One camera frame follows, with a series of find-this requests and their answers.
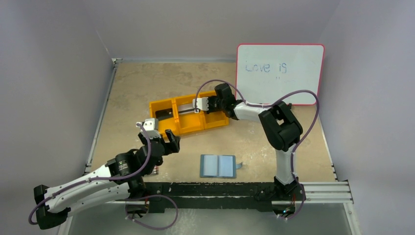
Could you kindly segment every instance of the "wooden tabletop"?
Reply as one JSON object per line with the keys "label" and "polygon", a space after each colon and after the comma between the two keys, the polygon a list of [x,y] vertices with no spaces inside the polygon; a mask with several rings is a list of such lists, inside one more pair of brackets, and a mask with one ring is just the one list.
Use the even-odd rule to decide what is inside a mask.
{"label": "wooden tabletop", "polygon": [[[97,169],[118,153],[142,146],[135,127],[149,118],[149,102],[195,94],[210,79],[235,83],[235,63],[121,63],[108,100],[92,161]],[[212,91],[219,84],[207,84]],[[304,132],[314,106],[295,106],[293,112]],[[148,182],[271,182],[276,173],[275,150],[260,123],[230,120],[229,126],[182,136],[180,152],[164,156],[159,175]],[[243,162],[236,179],[200,178],[200,155],[235,155]],[[320,121],[297,149],[297,172],[303,182],[335,181]]]}

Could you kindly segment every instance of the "purple cable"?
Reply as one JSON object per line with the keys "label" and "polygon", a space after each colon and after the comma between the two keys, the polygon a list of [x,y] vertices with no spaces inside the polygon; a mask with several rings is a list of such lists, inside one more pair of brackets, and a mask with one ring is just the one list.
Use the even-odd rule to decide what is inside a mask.
{"label": "purple cable", "polygon": [[[130,174],[130,175],[127,175],[127,176],[122,176],[122,177],[95,177],[95,178],[89,178],[88,180],[84,180],[84,181],[79,181],[79,182],[76,182],[76,183],[73,183],[73,184],[71,184],[71,185],[69,185],[69,186],[66,186],[66,187],[64,187],[64,188],[62,188],[62,189],[60,189],[60,190],[58,190],[57,192],[55,192],[55,193],[53,193],[52,194],[52,196],[51,197],[47,197],[47,198],[45,198],[44,200],[42,200],[40,203],[38,203],[36,206],[35,206],[35,208],[30,212],[30,214],[29,214],[29,224],[31,224],[31,225],[37,225],[38,223],[37,222],[33,222],[32,221],[32,217],[33,217],[33,214],[36,212],[36,210],[41,206],[41,205],[43,205],[43,204],[45,204],[47,201],[49,201],[50,199],[52,199],[52,198],[54,198],[54,197],[56,197],[57,195],[59,195],[59,194],[61,194],[62,192],[64,192],[64,191],[67,191],[67,190],[69,190],[69,189],[71,189],[71,188],[74,188],[74,187],[76,187],[76,186],[79,186],[79,185],[82,185],[82,184],[84,184],[84,183],[90,183],[90,182],[92,182],[92,181],[95,181],[95,180],[112,180],[112,181],[115,181],[115,180],[125,180],[125,179],[128,179],[128,178],[131,178],[131,177],[134,177],[135,175],[137,175],[137,174],[139,174],[144,168],[145,168],[145,166],[147,165],[147,163],[148,163],[148,161],[150,160],[150,156],[151,156],[151,142],[150,142],[150,138],[148,137],[148,133],[147,133],[147,131],[144,129],[144,127],[140,124],[140,123],[137,123],[137,126],[138,127],[140,127],[140,129],[143,131],[143,134],[144,134],[144,136],[145,136],[145,139],[146,139],[146,141],[147,141],[147,146],[148,146],[148,152],[147,152],[147,158],[145,159],[145,161],[144,161],[144,163],[143,163],[143,165],[140,167],[140,169],[138,169],[136,172],[134,172],[133,174]],[[165,198],[167,198],[168,200],[170,200],[172,203],[173,203],[173,205],[175,205],[175,207],[176,207],[176,218],[174,219],[174,221],[173,221],[173,223],[170,225],[170,226],[172,226],[175,222],[176,222],[176,220],[177,220],[177,216],[178,216],[178,213],[179,213],[179,210],[177,209],[177,205],[173,202],[173,200],[171,200],[171,198],[169,198],[169,197],[166,197],[166,196],[164,196],[164,195],[155,195],[155,196],[162,196],[162,197],[165,197]]]}
{"label": "purple cable", "polygon": [[144,226],[144,227],[146,227],[146,228],[148,228],[148,229],[153,229],[153,230],[165,230],[165,229],[170,228],[171,226],[173,226],[173,224],[174,224],[174,223],[176,223],[177,217],[179,216],[179,208],[177,207],[177,204],[176,204],[176,203],[175,203],[175,202],[174,202],[171,198],[169,198],[169,197],[167,197],[167,196],[164,196],[164,195],[150,195],[150,196],[141,197],[141,198],[137,198],[137,199],[125,199],[124,201],[139,201],[139,200],[144,200],[144,199],[147,199],[147,198],[152,198],[152,197],[162,197],[162,198],[165,198],[165,199],[169,200],[169,201],[173,204],[174,208],[176,209],[176,216],[174,217],[174,220],[173,220],[173,222],[171,222],[171,224],[169,224],[169,225],[167,225],[167,226],[165,226],[165,227],[160,227],[160,228],[157,228],[157,227],[153,227],[153,226],[150,226],[150,225],[147,225],[147,224],[141,223],[141,222],[139,222],[139,221],[137,221],[137,220],[135,220],[135,219],[133,219],[133,218],[129,217],[129,216],[128,216],[128,212],[127,212],[127,207],[125,207],[125,214],[127,215],[127,218],[128,218],[129,220],[131,220],[131,221],[135,222],[136,224],[139,224],[139,225],[141,225],[141,226]]}
{"label": "purple cable", "polygon": [[308,130],[305,132],[305,134],[302,136],[302,138],[300,139],[300,141],[296,144],[296,146],[293,148],[293,151],[291,152],[291,158],[290,158],[290,160],[291,160],[291,175],[293,176],[293,178],[295,179],[295,181],[296,181],[296,183],[297,184],[299,184],[300,185],[300,187],[301,187],[301,190],[302,190],[302,200],[301,200],[301,204],[300,204],[300,207],[299,207],[299,209],[298,210],[296,210],[296,212],[294,212],[294,214],[292,214],[290,217],[286,217],[285,219],[291,219],[291,218],[294,218],[300,211],[301,211],[301,209],[302,209],[302,206],[304,205],[304,201],[305,201],[305,190],[304,190],[304,186],[302,185],[302,184],[300,184],[300,182],[298,181],[298,179],[295,177],[295,175],[294,175],[294,153],[295,153],[295,151],[297,150],[297,148],[299,147],[299,145],[304,141],[304,139],[308,136],[308,134],[311,132],[311,129],[313,129],[313,127],[314,127],[314,124],[316,124],[316,121],[317,121],[317,117],[319,116],[319,110],[320,110],[320,102],[319,102],[319,98],[317,97],[317,95],[314,93],[314,92],[312,92],[312,91],[309,91],[309,90],[298,90],[298,91],[294,91],[294,92],[291,92],[291,93],[288,93],[288,94],[286,94],[286,95],[284,95],[283,97],[281,97],[281,98],[279,98],[277,101],[275,101],[273,104],[250,104],[250,103],[247,103],[247,101],[244,99],[244,97],[242,96],[242,94],[241,94],[241,92],[233,85],[233,84],[231,84],[231,83],[229,83],[229,82],[227,82],[227,81],[224,81],[224,80],[220,80],[220,79],[212,79],[212,80],[209,80],[209,81],[207,81],[207,82],[205,82],[205,83],[203,83],[200,87],[199,87],[199,89],[197,90],[197,93],[196,93],[196,99],[197,99],[197,96],[198,96],[198,94],[199,94],[199,91],[202,89],[202,87],[204,86],[204,85],[206,85],[207,83],[209,83],[209,82],[215,82],[215,81],[217,81],[217,82],[223,82],[223,83],[226,83],[226,84],[228,84],[228,85],[230,85],[231,87],[233,87],[234,89],[235,89],[235,91],[236,92],[238,92],[238,94],[239,94],[239,96],[241,97],[241,100],[247,105],[247,106],[250,106],[250,107],[257,107],[257,108],[269,108],[269,107],[272,107],[272,106],[274,106],[274,105],[276,105],[276,104],[278,104],[278,103],[280,103],[283,99],[286,99],[286,98],[288,98],[288,97],[290,97],[290,96],[292,96],[292,95],[295,95],[295,94],[298,94],[298,93],[309,93],[309,94],[312,94],[313,96],[314,96],[314,98],[316,99],[316,114],[314,115],[314,118],[313,118],[313,121],[311,122],[311,125],[310,125],[310,127],[308,128]]}

